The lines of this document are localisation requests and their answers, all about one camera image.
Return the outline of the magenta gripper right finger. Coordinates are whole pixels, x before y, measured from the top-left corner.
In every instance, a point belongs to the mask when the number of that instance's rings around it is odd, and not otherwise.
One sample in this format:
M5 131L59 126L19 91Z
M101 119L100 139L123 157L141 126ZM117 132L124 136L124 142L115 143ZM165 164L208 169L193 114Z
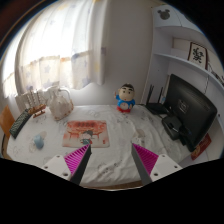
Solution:
M157 155L136 144L132 144L131 154L143 185L152 183L182 169L166 154Z

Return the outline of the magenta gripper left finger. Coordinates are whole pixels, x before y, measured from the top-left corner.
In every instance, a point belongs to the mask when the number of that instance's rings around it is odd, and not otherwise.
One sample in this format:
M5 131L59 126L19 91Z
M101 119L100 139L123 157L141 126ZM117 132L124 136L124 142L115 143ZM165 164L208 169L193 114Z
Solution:
M84 145L66 156L54 156L42 169L79 185L90 156L91 145Z

